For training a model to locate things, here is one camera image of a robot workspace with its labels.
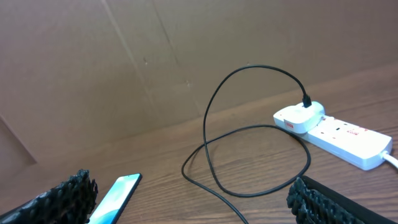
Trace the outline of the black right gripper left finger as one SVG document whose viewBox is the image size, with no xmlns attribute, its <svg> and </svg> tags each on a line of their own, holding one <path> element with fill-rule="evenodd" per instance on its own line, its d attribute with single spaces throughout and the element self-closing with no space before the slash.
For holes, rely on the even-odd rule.
<svg viewBox="0 0 398 224">
<path fill-rule="evenodd" d="M 88 223 L 98 185 L 80 169 L 58 186 L 1 215 L 1 224 Z"/>
</svg>

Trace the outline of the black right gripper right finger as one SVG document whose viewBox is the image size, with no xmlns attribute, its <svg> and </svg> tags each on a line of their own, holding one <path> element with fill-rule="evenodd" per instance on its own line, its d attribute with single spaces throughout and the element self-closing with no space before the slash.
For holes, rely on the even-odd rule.
<svg viewBox="0 0 398 224">
<path fill-rule="evenodd" d="M 290 186 L 287 206 L 298 224 L 397 224 L 305 175 Z"/>
</svg>

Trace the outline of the blue Galaxy smartphone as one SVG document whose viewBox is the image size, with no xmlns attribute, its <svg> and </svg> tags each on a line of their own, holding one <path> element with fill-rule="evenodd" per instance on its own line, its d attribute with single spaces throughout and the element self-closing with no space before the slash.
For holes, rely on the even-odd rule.
<svg viewBox="0 0 398 224">
<path fill-rule="evenodd" d="M 118 177 L 99 203 L 88 224 L 115 224 L 142 179 L 142 174 Z"/>
</svg>

